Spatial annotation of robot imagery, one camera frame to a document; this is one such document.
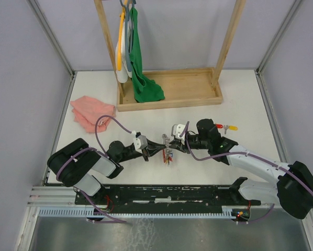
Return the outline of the grey key holder with rings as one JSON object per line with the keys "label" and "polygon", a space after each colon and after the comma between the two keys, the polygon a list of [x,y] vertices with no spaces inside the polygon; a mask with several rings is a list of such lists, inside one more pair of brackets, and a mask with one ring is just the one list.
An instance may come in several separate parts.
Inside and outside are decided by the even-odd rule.
{"label": "grey key holder with rings", "polygon": [[166,134],[162,134],[163,144],[165,149],[162,150],[163,163],[167,166],[173,162],[173,152],[170,149],[170,138]]}

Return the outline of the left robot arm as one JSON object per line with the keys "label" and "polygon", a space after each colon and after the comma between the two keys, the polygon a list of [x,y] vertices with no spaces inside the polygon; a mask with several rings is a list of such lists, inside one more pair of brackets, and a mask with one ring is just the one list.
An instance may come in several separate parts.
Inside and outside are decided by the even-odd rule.
{"label": "left robot arm", "polygon": [[129,146],[113,141],[103,154],[90,147],[82,138],[78,138],[66,147],[52,154],[47,166],[56,175],[56,180],[66,187],[75,187],[83,191],[87,199],[94,204],[101,203],[105,192],[100,182],[88,172],[93,170],[108,179],[116,178],[123,171],[121,162],[143,157],[145,161],[165,149],[164,144],[138,137]]}

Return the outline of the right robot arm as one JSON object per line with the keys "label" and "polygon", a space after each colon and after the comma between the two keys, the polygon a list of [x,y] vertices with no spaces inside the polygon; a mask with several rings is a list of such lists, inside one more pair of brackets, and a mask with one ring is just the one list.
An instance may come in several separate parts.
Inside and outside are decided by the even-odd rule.
{"label": "right robot arm", "polygon": [[280,205],[289,215],[304,219],[313,209],[313,175],[308,167],[299,161],[286,163],[260,156],[218,131],[212,119],[197,122],[196,134],[190,134],[189,124],[175,124],[172,127],[173,141],[170,148],[193,155],[194,150],[206,150],[207,157],[196,161],[213,159],[228,166],[246,170],[262,181],[246,177],[234,182],[235,188],[229,191],[234,204],[248,200],[258,200]]}

